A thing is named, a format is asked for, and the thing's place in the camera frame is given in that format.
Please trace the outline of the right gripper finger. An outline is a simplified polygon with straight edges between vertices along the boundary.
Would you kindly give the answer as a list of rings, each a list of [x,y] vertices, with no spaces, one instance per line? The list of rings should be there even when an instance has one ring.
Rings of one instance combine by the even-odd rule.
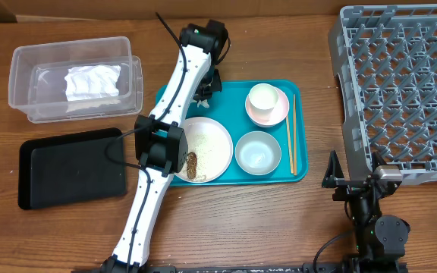
[[[385,160],[378,152],[372,153],[372,170],[373,174],[377,178],[381,178],[385,173],[385,167],[387,166]]]
[[[330,152],[328,167],[322,180],[322,187],[337,187],[344,182],[344,174],[335,150]]]

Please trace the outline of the white cup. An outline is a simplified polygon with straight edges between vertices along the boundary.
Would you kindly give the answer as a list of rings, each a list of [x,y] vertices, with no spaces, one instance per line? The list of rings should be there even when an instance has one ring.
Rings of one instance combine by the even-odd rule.
[[[252,87],[248,94],[252,112],[260,117],[270,116],[278,102],[278,90],[267,83]]]

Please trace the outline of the white napkin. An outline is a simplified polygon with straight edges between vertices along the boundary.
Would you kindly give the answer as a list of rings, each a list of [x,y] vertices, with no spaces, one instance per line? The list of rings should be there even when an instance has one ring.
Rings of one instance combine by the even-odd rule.
[[[121,74],[118,65],[99,64],[68,69],[65,95],[69,102],[101,99],[119,94],[116,86]]]

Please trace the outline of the black plastic tray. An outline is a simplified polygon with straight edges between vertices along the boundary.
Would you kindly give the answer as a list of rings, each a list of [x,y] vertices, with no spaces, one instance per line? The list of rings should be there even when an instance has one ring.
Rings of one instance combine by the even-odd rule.
[[[18,206],[23,210],[84,202],[127,192],[118,128],[28,140],[19,150]]]

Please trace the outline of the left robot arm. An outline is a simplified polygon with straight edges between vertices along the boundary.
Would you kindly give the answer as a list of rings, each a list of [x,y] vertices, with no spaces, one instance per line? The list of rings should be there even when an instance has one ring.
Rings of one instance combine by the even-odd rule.
[[[144,270],[165,192],[186,162],[187,140],[181,123],[192,99],[208,99],[222,88],[215,66],[231,45],[225,25],[216,20],[205,27],[189,24],[174,40],[178,60],[161,100],[149,115],[138,116],[130,131],[138,161],[137,192],[121,239],[100,272]]]

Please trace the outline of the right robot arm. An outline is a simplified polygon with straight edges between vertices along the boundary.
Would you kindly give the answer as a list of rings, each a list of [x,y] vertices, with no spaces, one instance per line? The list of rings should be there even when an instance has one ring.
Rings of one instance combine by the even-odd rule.
[[[313,259],[313,270],[319,270],[318,258],[332,243],[354,235],[356,254],[346,255],[337,272],[407,272],[398,260],[405,255],[410,225],[394,215],[383,215],[379,200],[391,196],[402,183],[398,167],[388,165],[377,152],[373,153],[374,172],[364,180],[346,180],[335,151],[322,181],[323,188],[332,188],[332,199],[344,203],[344,210],[353,230],[339,234],[325,243]]]

